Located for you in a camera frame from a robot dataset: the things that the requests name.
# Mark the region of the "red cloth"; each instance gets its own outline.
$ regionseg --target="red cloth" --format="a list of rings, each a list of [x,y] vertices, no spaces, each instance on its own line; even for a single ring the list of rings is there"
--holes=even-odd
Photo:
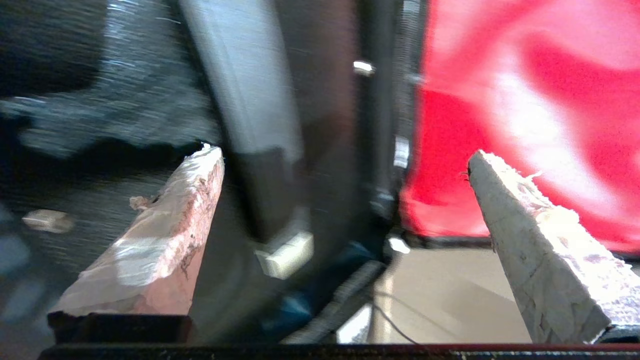
[[[640,254],[640,1],[432,0],[428,24],[406,225],[486,236],[461,174],[484,149]]]

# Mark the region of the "black wire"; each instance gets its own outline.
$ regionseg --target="black wire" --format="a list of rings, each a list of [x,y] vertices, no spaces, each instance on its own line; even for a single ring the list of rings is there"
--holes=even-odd
[[[413,343],[413,344],[416,344],[416,345],[420,345],[420,343],[419,343],[419,342],[417,342],[417,341],[415,341],[415,340],[411,339],[407,334],[403,333],[403,332],[402,332],[402,330],[400,330],[400,329],[398,328],[398,326],[393,322],[393,320],[391,320],[391,318],[389,317],[389,315],[387,315],[387,314],[385,313],[385,311],[384,311],[384,310],[382,310],[382,308],[380,308],[380,306],[378,306],[378,305],[376,305],[376,304],[371,304],[371,306],[372,306],[372,308],[373,308],[374,310],[377,310],[383,318],[385,318],[385,320],[389,323],[389,325],[391,325],[391,327],[393,327],[393,328],[394,328],[394,330],[395,330],[395,331],[396,331],[400,336],[402,336],[403,338],[407,339],[410,343]]]

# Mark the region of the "black metal frame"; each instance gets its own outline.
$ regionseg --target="black metal frame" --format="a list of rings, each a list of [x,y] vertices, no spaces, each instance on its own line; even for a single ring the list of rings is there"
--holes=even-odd
[[[40,360],[80,359],[637,359],[640,345],[548,346],[526,344],[499,345],[380,345],[332,347],[328,345],[279,347],[198,348],[180,346],[60,346],[46,350]]]

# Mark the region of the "bolt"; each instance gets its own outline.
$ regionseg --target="bolt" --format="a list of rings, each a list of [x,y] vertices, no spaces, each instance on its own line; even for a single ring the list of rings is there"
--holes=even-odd
[[[354,61],[353,72],[362,76],[372,76],[376,72],[376,68],[366,61]]]

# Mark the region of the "floor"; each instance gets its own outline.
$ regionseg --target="floor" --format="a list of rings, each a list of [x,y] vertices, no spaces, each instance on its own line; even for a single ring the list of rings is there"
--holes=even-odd
[[[412,250],[376,285],[374,343],[530,343],[498,255]]]

